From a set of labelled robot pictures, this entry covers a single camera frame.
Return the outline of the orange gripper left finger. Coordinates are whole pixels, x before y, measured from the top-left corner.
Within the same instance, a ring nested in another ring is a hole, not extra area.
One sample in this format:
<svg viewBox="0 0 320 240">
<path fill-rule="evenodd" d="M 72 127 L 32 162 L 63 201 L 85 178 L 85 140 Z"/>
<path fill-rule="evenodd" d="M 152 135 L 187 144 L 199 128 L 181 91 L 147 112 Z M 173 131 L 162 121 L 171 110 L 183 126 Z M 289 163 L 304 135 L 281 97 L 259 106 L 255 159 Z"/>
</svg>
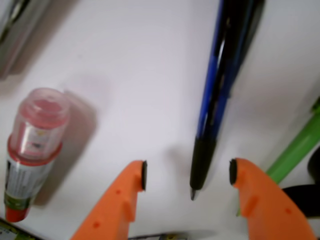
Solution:
<svg viewBox="0 0 320 240">
<path fill-rule="evenodd" d="M 148 164 L 130 162 L 95 204 L 72 240 L 127 240 L 135 221 L 138 193 L 146 190 Z"/>
</svg>

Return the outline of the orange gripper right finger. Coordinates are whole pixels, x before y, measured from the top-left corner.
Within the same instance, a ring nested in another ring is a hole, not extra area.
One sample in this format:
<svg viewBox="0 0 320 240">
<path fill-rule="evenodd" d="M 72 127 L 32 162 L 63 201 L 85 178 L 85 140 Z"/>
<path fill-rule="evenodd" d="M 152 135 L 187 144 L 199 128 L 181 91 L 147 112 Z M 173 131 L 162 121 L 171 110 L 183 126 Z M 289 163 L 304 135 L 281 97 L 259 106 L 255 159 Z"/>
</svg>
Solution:
<svg viewBox="0 0 320 240">
<path fill-rule="evenodd" d="M 250 240 L 315 240 L 307 218 L 290 197 L 258 166 L 233 158 L 230 184 L 238 190 L 240 213 Z"/>
</svg>

